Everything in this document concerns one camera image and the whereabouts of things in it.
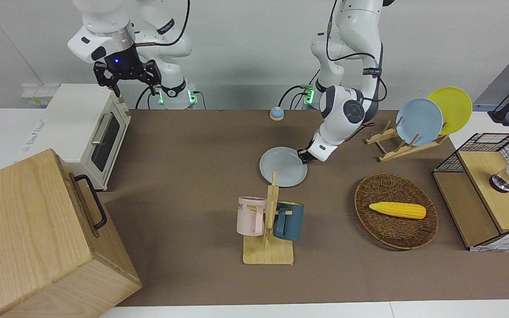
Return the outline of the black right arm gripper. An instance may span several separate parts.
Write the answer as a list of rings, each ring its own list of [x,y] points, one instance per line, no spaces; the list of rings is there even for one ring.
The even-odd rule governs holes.
[[[93,52],[93,57],[97,58],[93,66],[97,83],[112,88],[117,98],[122,97],[117,85],[120,80],[139,80],[150,85],[151,96],[157,95],[157,87],[162,81],[157,63],[155,60],[141,61],[135,46],[108,56],[105,48],[99,47]]]

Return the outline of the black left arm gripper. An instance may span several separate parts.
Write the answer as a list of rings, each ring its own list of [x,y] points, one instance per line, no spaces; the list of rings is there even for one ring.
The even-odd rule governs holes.
[[[298,149],[297,155],[301,160],[302,164],[307,164],[311,161],[317,160],[317,147],[319,143],[316,143],[315,140],[309,141],[308,146],[305,149]]]

